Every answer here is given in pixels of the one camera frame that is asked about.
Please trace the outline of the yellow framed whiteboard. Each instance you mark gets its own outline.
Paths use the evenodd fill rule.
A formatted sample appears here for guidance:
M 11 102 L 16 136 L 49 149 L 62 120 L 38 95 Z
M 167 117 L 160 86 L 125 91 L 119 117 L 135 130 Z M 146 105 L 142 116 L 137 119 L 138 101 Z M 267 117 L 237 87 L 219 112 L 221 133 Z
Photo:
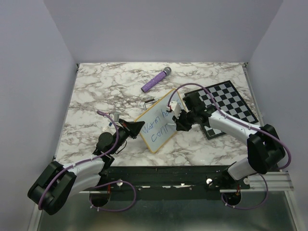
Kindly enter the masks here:
M 174 114 L 167 111 L 169 99 L 177 101 L 182 109 L 185 108 L 179 93 L 172 89 L 135 120 L 145 122 L 140 136 L 151 153 L 156 153 L 177 132 L 176 126 L 167 125 L 174 123 L 172 120 Z

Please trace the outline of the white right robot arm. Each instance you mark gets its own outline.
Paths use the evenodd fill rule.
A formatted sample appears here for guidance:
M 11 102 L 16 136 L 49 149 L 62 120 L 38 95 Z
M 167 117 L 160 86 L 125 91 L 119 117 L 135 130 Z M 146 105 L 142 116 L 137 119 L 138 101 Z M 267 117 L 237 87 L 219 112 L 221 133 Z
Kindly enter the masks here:
M 188 111 L 176 101 L 167 106 L 174 113 L 172 119 L 177 131 L 189 131 L 194 124 L 203 124 L 231 135 L 247 146 L 247 157 L 230 165 L 220 176 L 224 187 L 231 189 L 248 175 L 266 174 L 285 157 L 285 150 L 273 126 L 253 125 L 227 115 L 213 105 L 205 106 L 196 94 L 187 95 L 184 101 Z

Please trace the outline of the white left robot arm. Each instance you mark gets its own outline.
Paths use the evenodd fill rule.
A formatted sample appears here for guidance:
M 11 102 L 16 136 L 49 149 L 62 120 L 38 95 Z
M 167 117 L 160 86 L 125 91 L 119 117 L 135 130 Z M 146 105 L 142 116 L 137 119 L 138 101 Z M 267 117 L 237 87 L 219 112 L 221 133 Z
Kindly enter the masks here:
M 62 165 L 52 161 L 30 187 L 27 196 L 40 210 L 49 215 L 57 213 L 67 199 L 85 189 L 102 190 L 107 183 L 103 173 L 114 161 L 113 154 L 127 141 L 137 138 L 144 121 L 127 122 L 119 120 L 116 132 L 103 132 L 89 158 L 72 164 Z

